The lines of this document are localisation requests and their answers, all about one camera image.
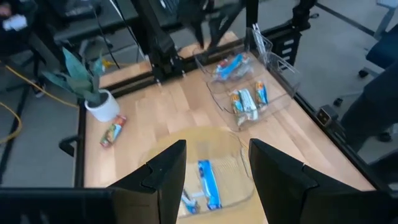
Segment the dark blue granola bar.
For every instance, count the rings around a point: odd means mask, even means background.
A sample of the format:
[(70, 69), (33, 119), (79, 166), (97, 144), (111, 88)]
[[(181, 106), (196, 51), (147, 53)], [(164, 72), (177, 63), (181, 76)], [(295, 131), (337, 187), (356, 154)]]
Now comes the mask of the dark blue granola bar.
[(207, 199), (206, 206), (209, 210), (222, 208), (220, 193), (216, 183), (215, 175), (209, 160), (198, 161), (198, 171), (201, 179), (203, 193)]
[(193, 194), (189, 194), (186, 189), (182, 191), (181, 201), (183, 202), (186, 211), (189, 214), (195, 215), (200, 211), (200, 206), (196, 198), (203, 196), (203, 192), (195, 192)]

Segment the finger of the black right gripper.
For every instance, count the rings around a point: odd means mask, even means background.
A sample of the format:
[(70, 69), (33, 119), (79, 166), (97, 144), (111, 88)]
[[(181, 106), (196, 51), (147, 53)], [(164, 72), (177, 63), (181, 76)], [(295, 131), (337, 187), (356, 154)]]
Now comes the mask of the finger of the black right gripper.
[(211, 36), (210, 47), (216, 47), (219, 44), (242, 9), (242, 6), (224, 6), (218, 11), (217, 15), (214, 14), (211, 17), (208, 21)]
[(203, 30), (201, 27), (205, 16), (203, 14), (188, 14), (185, 19), (185, 24), (193, 33), (201, 49), (204, 48)]

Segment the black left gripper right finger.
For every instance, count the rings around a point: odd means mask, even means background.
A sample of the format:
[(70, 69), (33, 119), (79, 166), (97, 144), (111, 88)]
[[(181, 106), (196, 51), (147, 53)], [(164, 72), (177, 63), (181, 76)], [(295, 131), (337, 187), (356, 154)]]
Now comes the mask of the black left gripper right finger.
[(257, 138), (249, 141), (249, 163), (269, 224), (299, 224), (311, 192), (358, 191)]

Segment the small black box device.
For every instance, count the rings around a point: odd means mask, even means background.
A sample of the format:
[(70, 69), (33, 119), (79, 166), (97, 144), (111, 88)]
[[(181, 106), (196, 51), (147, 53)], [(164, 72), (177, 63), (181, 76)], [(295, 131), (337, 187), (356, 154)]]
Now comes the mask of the small black box device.
[(338, 118), (337, 112), (330, 105), (319, 107), (315, 116), (322, 126), (329, 126)]

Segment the blue orange granola bar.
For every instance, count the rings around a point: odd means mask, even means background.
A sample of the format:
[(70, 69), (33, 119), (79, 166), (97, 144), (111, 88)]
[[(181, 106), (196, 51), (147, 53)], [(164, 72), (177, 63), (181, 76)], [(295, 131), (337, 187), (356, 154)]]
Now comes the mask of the blue orange granola bar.
[(258, 81), (255, 84), (256, 90), (256, 102), (260, 109), (265, 109), (268, 106), (268, 97), (266, 86), (262, 81)]
[(231, 107), (232, 107), (233, 113), (235, 115), (237, 125), (240, 126), (245, 122), (246, 115), (244, 113), (243, 104), (241, 103), (241, 98), (240, 98), (238, 90), (234, 90), (230, 94), (230, 100), (231, 100)]

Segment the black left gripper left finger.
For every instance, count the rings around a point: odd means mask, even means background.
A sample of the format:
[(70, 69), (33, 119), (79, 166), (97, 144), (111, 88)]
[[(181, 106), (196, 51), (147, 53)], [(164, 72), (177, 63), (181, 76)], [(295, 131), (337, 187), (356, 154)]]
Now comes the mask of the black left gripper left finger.
[(117, 224), (176, 224), (187, 145), (178, 140), (109, 187)]

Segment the black aluminium table frame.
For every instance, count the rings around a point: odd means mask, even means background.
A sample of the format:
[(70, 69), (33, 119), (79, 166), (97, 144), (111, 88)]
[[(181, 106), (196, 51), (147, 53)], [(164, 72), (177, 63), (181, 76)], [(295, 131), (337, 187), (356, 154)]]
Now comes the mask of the black aluminium table frame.
[[(192, 52), (192, 46), (181, 51), (190, 67), (186, 76), (162, 85), (155, 83), (148, 61), (102, 77), (100, 85), (118, 99), (127, 123), (117, 142), (103, 148), (100, 139), (108, 124), (80, 108), (77, 134), (61, 142), (61, 147), (75, 159), (76, 187), (112, 184), (138, 168), (142, 157), (159, 140), (173, 133), (214, 134), (230, 130), (231, 125), (216, 107), (201, 70), (196, 68)], [(357, 189), (388, 188), (338, 135), (316, 119), (315, 110), (300, 95), (287, 108), (237, 135), (243, 143), (251, 138), (268, 142)]]

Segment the red green granola bar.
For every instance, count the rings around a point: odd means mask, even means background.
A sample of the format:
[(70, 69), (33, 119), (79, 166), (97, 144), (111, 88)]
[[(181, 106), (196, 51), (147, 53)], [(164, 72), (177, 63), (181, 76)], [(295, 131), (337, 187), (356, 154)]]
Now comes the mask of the red green granola bar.
[(124, 125), (126, 124), (127, 118), (125, 116), (117, 115), (112, 124), (108, 127), (108, 129), (104, 132), (100, 145), (103, 147), (110, 147), (117, 140), (120, 135)]

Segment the black desk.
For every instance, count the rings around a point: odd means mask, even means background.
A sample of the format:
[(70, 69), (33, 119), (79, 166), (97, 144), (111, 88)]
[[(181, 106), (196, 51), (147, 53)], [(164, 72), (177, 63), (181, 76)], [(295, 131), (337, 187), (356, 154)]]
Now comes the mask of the black desk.
[(110, 34), (139, 22), (139, 15), (130, 0), (99, 0), (101, 12), (89, 18), (74, 21), (64, 19), (58, 13), (54, 4), (64, 0), (33, 0), (38, 7), (40, 16), (47, 24), (49, 34), (38, 34), (43, 43), (54, 41), (80, 42), (100, 34)]

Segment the dark blue office chair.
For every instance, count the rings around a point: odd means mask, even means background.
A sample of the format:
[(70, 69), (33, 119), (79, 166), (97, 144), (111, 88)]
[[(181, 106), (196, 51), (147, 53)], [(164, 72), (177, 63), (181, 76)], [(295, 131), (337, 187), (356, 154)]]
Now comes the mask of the dark blue office chair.
[(398, 61), (398, 23), (370, 49), (366, 60), (386, 69)]

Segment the snake plant in white pot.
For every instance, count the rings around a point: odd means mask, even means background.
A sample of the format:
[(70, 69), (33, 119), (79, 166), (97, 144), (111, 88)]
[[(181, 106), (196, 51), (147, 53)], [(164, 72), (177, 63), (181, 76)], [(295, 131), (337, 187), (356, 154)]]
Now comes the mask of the snake plant in white pot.
[(120, 107), (110, 91), (100, 88), (100, 78), (105, 72), (102, 58), (88, 68), (66, 48), (62, 52), (67, 72), (43, 72), (43, 76), (83, 99), (85, 108), (98, 121), (108, 122), (114, 119), (119, 114)]

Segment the round woven yellow placemat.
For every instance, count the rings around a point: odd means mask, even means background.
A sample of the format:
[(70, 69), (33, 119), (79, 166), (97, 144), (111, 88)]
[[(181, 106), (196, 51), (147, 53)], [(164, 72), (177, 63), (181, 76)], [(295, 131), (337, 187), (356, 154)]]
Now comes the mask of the round woven yellow placemat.
[(247, 147), (225, 129), (198, 127), (157, 141), (140, 161), (146, 162), (174, 142), (187, 142), (184, 189), (198, 211), (180, 205), (176, 224), (264, 224), (252, 181)]

